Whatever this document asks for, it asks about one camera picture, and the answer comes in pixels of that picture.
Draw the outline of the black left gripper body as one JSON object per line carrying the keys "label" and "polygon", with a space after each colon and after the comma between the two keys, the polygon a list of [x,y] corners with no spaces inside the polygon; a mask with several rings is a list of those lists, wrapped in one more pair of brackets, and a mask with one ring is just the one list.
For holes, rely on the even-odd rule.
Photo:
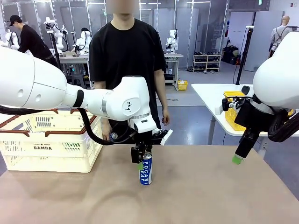
{"label": "black left gripper body", "polygon": [[146,151],[148,145],[153,145],[152,137],[152,132],[137,133],[135,135],[135,145],[144,147]]}

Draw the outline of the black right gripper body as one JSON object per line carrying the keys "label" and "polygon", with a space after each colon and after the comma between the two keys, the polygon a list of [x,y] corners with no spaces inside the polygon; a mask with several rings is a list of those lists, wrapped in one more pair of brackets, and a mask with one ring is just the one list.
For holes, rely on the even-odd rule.
{"label": "black right gripper body", "polygon": [[262,116],[262,111],[254,107],[250,102],[244,102],[239,107],[235,123],[245,127],[243,135],[259,135],[261,132],[261,125],[259,123]]}

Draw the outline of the person's left hand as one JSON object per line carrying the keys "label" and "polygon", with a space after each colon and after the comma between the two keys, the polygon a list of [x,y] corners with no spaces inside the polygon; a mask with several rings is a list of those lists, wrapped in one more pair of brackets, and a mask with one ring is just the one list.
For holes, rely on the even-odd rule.
{"label": "person's left hand", "polygon": [[162,117],[162,119],[161,119],[161,122],[162,122],[165,126],[169,125],[169,123],[170,123],[170,114],[169,114],[168,109],[163,109],[163,110],[162,110],[162,115],[163,115],[163,117]]}

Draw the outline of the person's right hand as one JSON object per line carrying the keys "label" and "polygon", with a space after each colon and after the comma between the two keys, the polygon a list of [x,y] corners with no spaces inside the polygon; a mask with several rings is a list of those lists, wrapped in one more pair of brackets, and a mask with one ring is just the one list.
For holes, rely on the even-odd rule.
{"label": "person's right hand", "polygon": [[111,126],[109,124],[103,125],[101,127],[101,129],[102,129],[102,138],[103,138],[103,140],[110,141],[110,133],[112,131]]}

